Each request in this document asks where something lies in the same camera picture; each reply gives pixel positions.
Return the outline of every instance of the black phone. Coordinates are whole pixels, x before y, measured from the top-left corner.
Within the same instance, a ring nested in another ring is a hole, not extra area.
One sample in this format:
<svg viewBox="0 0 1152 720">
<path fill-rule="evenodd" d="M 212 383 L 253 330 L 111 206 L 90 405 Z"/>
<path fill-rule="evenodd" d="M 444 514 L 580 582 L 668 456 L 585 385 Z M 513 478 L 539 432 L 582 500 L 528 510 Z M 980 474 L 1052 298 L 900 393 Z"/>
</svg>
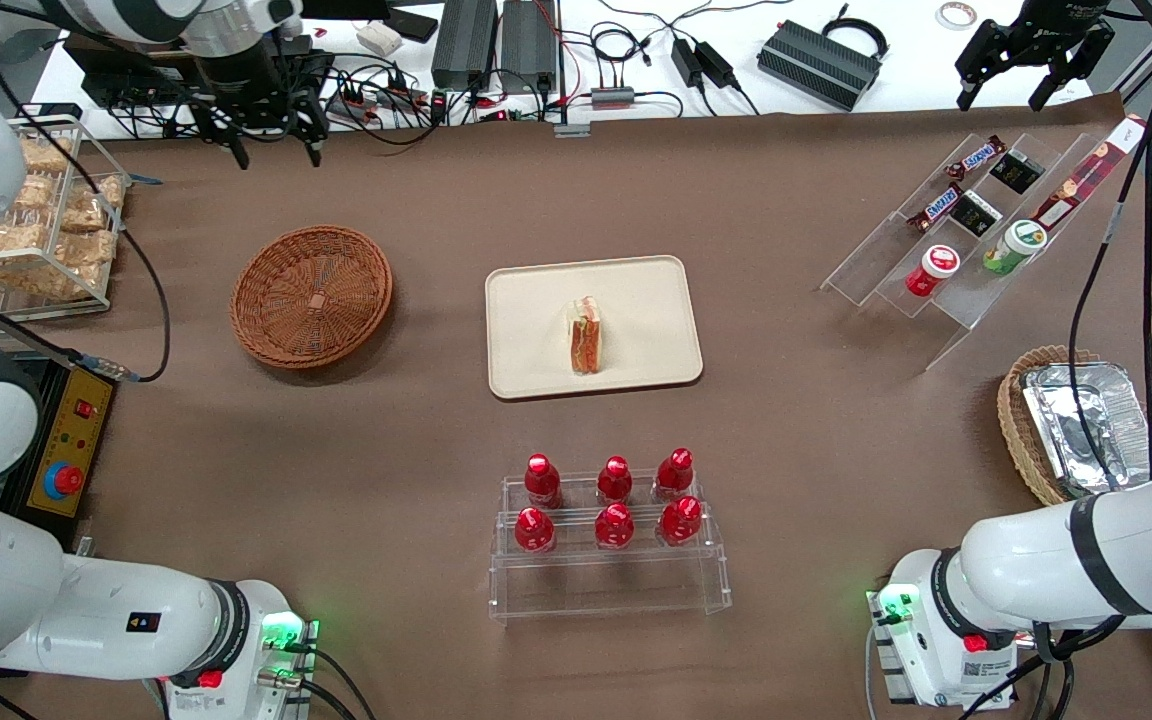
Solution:
<svg viewBox="0 0 1152 720">
<path fill-rule="evenodd" d="M 389 18 L 384 21 L 392 31 L 397 32 L 407 40 L 429 41 L 438 29 L 438 20 L 426 18 L 425 15 L 408 13 L 397 8 L 389 8 Z"/>
</svg>

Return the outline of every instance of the jar lid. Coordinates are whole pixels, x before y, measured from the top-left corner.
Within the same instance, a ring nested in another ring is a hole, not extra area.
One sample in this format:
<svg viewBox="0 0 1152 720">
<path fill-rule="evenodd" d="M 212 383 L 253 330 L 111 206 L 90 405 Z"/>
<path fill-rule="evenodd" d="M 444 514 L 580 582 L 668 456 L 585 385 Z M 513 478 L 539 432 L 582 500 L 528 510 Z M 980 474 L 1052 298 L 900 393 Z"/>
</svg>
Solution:
<svg viewBox="0 0 1152 720">
<path fill-rule="evenodd" d="M 946 279 L 958 270 L 958 253 L 947 245 L 929 247 L 923 255 L 923 272 L 933 278 Z"/>
<path fill-rule="evenodd" d="M 1047 232 L 1033 220 L 1016 220 L 1007 228 L 1007 247 L 1020 255 L 1034 255 L 1047 245 Z"/>
</svg>

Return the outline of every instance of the white table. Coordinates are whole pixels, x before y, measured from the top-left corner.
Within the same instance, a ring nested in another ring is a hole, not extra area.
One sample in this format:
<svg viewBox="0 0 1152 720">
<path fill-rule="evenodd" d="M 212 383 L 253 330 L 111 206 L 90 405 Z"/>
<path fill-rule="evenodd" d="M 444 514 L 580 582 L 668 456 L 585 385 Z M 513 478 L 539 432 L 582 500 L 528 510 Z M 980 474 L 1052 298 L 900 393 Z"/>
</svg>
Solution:
<svg viewBox="0 0 1152 720">
<path fill-rule="evenodd" d="M 687 9 L 699 5 L 700 0 L 687 0 L 683 3 L 666 0 L 607 0 L 614 8 L 627 10 L 645 10 L 675 18 Z M 882 60 L 882 71 L 877 82 L 864 94 L 856 113 L 882 113 L 882 111 L 900 109 L 950 109 L 955 108 L 958 91 L 958 76 L 954 61 L 963 50 L 972 29 L 952 31 L 942 28 L 934 17 L 942 0 L 852 0 L 847 10 L 849 17 L 864 18 L 882 29 L 890 45 Z M 659 28 L 653 18 L 636 17 L 623 13 L 613 13 L 599 3 L 599 0 L 559 0 L 562 26 L 575 31 L 588 31 L 599 20 L 615 20 L 630 28 L 635 35 L 643 37 Z M 741 5 L 742 0 L 715 0 L 715 6 Z M 1000 23 L 1010 23 L 1020 8 L 1020 0 L 970 0 L 977 9 L 979 18 L 995 18 Z M 695 18 L 682 20 L 679 26 L 708 41 L 727 59 L 736 70 L 755 104 L 763 113 L 838 113 L 829 105 L 804 94 L 796 88 L 786 85 L 780 79 L 768 76 L 758 69 L 758 51 L 763 43 L 776 31 L 776 23 L 783 18 L 794 20 L 803 26 L 820 28 L 828 20 L 835 18 L 840 0 L 795 0 L 788 5 L 759 5 L 755 8 L 733 13 L 704 13 Z M 442 5 L 416 5 L 403 8 L 411 13 L 439 17 Z M 317 28 L 325 29 L 324 37 L 314 38 L 314 46 L 334 53 L 361 53 L 363 50 L 355 31 L 347 22 L 306 22 L 306 32 L 312 35 Z M 577 36 L 564 36 L 568 40 L 581 40 Z M 873 43 L 867 36 L 854 29 L 840 29 L 831 37 L 861 53 L 873 53 Z M 626 45 L 620 38 L 605 40 L 608 51 L 621 50 Z M 684 88 L 673 61 L 669 58 L 669 44 L 673 38 L 667 32 L 653 36 L 647 53 L 652 65 L 644 63 L 643 58 L 635 56 L 626 63 L 626 83 L 636 91 L 669 91 L 681 97 L 685 105 L 688 118 L 707 115 L 700 101 L 700 96 L 694 88 Z M 433 86 L 430 76 L 430 65 L 433 63 L 435 37 L 429 44 L 403 41 L 389 60 L 396 61 L 408 73 L 420 78 L 419 88 L 429 90 Z M 593 51 L 585 46 L 571 45 L 573 54 L 579 61 L 579 92 L 588 92 L 591 83 L 598 86 Z M 576 73 L 571 68 L 571 55 L 566 56 L 567 91 L 577 91 Z M 369 63 L 359 58 L 340 58 L 338 68 L 348 70 Z M 1029 96 L 1046 77 L 1046 68 L 1016 68 L 986 83 L 975 100 L 977 108 L 984 106 L 1025 105 Z M 611 83 L 611 74 L 604 63 L 604 76 Z M 33 94 L 36 103 L 78 103 L 83 108 L 83 124 L 91 129 L 96 137 L 124 138 L 128 132 L 120 128 L 113 118 L 104 109 L 97 108 L 91 97 L 84 94 L 81 88 L 82 70 L 65 53 L 59 45 L 52 50 L 47 68 L 38 82 Z M 328 91 L 334 90 L 334 83 L 328 83 Z M 1052 96 L 1049 105 L 1068 103 L 1092 94 L 1091 88 L 1083 81 L 1069 83 Z M 558 94 L 551 94 L 554 100 Z M 668 97 L 654 97 L 657 101 L 639 100 L 627 109 L 590 109 L 589 100 L 573 105 L 568 122 L 588 123 L 591 120 L 626 119 L 626 118 L 672 118 L 677 105 Z M 732 90 L 718 90 L 708 85 L 708 101 L 721 115 L 751 114 L 749 105 L 740 94 Z M 503 103 L 502 108 L 535 109 L 536 101 L 531 96 L 516 96 Z M 460 122 L 463 106 L 453 109 L 454 122 Z M 558 119 L 558 114 L 550 115 Z M 385 127 L 393 127 L 393 118 L 382 115 Z"/>
</svg>

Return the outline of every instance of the round wicker basket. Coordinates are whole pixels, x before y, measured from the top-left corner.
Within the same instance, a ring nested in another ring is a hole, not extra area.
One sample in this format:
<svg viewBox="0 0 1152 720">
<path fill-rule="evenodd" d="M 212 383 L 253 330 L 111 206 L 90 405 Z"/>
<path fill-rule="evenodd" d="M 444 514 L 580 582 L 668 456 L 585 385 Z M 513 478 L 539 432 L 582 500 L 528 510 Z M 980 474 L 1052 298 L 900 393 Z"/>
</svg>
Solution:
<svg viewBox="0 0 1152 720">
<path fill-rule="evenodd" d="M 1074 359 L 1078 363 L 1094 363 L 1100 358 L 1100 355 L 1085 350 L 1074 353 Z M 1002 427 L 1007 452 L 1011 454 L 1011 462 L 1015 462 L 1021 479 L 1025 480 L 1029 491 L 1033 492 L 1043 505 L 1068 502 L 1073 497 L 1061 488 L 1047 462 L 1047 452 L 1043 449 L 1043 440 L 1038 437 L 1033 420 L 1029 418 L 1025 397 L 1020 393 L 1020 374 L 1030 367 L 1068 363 L 1068 361 L 1069 353 L 1063 344 L 1034 348 L 1021 355 L 998 385 L 998 424 Z"/>
<path fill-rule="evenodd" d="M 357 350 L 389 310 L 394 278 L 364 234 L 336 225 L 289 232 L 238 275 L 229 323 L 266 365 L 319 367 Z"/>
</svg>

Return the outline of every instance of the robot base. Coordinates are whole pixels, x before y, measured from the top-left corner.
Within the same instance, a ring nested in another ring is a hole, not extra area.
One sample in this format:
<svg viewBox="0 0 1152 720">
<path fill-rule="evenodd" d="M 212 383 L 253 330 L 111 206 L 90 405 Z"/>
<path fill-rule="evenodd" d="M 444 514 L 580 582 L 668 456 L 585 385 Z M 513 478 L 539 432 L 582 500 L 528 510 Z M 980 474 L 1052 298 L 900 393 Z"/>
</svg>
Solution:
<svg viewBox="0 0 1152 720">
<path fill-rule="evenodd" d="M 881 626 L 877 631 L 879 639 L 884 630 L 890 634 L 901 670 L 919 705 L 961 705 L 967 710 L 1014 669 L 1016 644 L 996 651 L 965 651 L 963 638 L 941 620 L 932 598 L 932 568 L 939 556 L 940 551 L 918 550 L 902 558 L 892 570 L 890 582 L 870 605 L 879 616 L 895 612 L 905 619 L 894 626 Z M 1007 691 L 980 708 L 1010 706 L 1011 692 Z"/>
<path fill-rule="evenodd" d="M 164 682 L 172 720 L 297 720 L 308 708 L 301 691 L 256 684 L 260 669 L 305 673 L 302 655 L 275 651 L 270 643 L 291 639 L 314 644 L 317 623 L 291 612 L 278 588 L 262 579 L 242 579 L 238 589 L 251 606 L 247 643 L 215 688 L 180 688 Z M 288 705 L 293 712 L 285 715 Z"/>
</svg>

